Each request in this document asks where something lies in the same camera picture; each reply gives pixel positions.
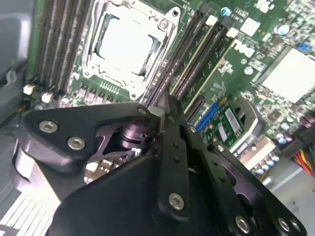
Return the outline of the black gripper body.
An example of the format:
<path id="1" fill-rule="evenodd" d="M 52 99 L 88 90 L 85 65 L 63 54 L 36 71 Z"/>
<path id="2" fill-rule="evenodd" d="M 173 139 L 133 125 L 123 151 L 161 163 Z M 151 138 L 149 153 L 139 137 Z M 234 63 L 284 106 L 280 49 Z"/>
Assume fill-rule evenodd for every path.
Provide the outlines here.
<path id="1" fill-rule="evenodd" d="M 217 236 L 218 204 L 201 161 L 151 155 L 70 194 L 53 217 L 55 236 Z"/>

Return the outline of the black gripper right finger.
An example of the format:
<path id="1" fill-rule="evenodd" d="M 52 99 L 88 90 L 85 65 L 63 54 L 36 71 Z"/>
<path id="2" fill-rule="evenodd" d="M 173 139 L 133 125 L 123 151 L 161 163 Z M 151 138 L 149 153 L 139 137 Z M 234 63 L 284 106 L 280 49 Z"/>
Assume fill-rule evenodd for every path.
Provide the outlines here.
<path id="1" fill-rule="evenodd" d="M 167 203 L 179 236 L 305 236 L 303 224 L 222 145 L 205 145 L 166 98 Z"/>

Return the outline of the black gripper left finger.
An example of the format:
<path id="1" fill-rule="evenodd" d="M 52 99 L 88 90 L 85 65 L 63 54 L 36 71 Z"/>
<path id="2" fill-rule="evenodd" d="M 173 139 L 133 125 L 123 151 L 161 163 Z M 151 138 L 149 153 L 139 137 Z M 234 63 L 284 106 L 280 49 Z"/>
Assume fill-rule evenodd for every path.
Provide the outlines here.
<path id="1" fill-rule="evenodd" d="M 34 111 L 20 125 L 15 169 L 60 206 L 137 158 L 168 157 L 168 116 L 167 108 L 158 116 L 135 102 Z"/>

